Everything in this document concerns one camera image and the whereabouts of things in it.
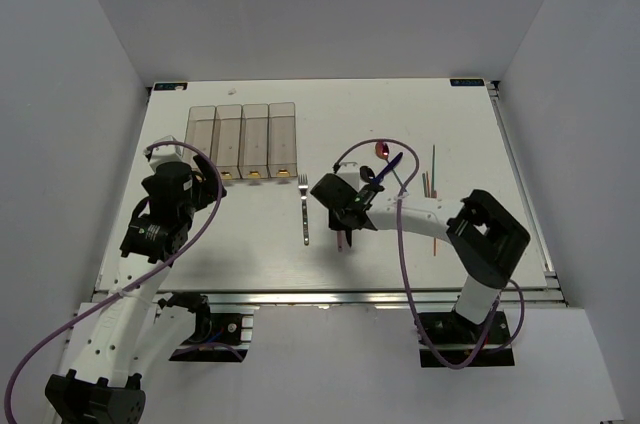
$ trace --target gray wall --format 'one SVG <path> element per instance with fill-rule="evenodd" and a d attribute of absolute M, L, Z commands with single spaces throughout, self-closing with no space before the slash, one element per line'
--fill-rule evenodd
<path fill-rule="evenodd" d="M 502 77 L 543 0 L 100 0 L 143 80 Z"/>
<path fill-rule="evenodd" d="M 552 258 L 640 422 L 640 0 L 545 0 L 502 85 Z"/>
<path fill-rule="evenodd" d="M 145 91 L 97 0 L 0 0 L 0 9 L 4 390 L 18 360 L 90 296 Z M 40 422 L 63 344 L 18 382 L 19 422 Z"/>

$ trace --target transparent container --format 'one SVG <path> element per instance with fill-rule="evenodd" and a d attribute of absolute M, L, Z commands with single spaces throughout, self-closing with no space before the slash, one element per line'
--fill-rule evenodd
<path fill-rule="evenodd" d="M 268 138 L 269 106 L 267 104 L 245 104 L 242 106 L 239 167 L 243 179 L 269 177 L 267 167 Z"/>
<path fill-rule="evenodd" d="M 296 105 L 293 102 L 269 104 L 269 175 L 298 175 L 296 153 Z"/>
<path fill-rule="evenodd" d="M 213 122 L 216 117 L 215 106 L 192 107 L 189 109 L 189 121 L 187 122 L 187 135 L 185 142 L 197 147 L 204 152 L 207 157 L 211 156 L 211 141 L 213 139 Z M 197 164 L 193 161 L 194 152 L 189 149 L 184 150 L 184 161 L 197 169 Z"/>
<path fill-rule="evenodd" d="M 238 160 L 240 158 L 240 127 L 242 106 L 216 107 L 211 141 L 211 160 L 217 166 L 223 179 L 240 179 Z"/>

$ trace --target blue wire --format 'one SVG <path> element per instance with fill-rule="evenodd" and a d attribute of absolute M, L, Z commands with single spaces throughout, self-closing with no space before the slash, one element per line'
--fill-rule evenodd
<path fill-rule="evenodd" d="M 221 335 L 222 335 L 222 331 L 218 332 L 218 334 L 216 334 L 216 335 L 215 335 L 215 336 L 213 336 L 211 339 L 209 339 L 209 340 L 207 341 L 207 343 L 215 341 L 215 340 L 216 340 L 216 339 L 218 339 Z"/>

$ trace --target fork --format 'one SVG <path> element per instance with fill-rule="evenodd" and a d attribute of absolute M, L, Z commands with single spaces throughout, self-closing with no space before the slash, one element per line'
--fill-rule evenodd
<path fill-rule="evenodd" d="M 304 237 L 304 245 L 309 245 L 309 218 L 307 216 L 307 190 L 309 190 L 309 181 L 306 174 L 298 175 L 298 190 L 300 191 L 300 200 L 302 201 L 302 235 Z"/>

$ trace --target fork handle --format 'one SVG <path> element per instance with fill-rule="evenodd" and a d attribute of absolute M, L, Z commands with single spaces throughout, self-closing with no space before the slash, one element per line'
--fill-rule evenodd
<path fill-rule="evenodd" d="M 309 245 L 309 216 L 307 215 L 307 200 L 302 200 L 302 237 L 304 245 Z"/>

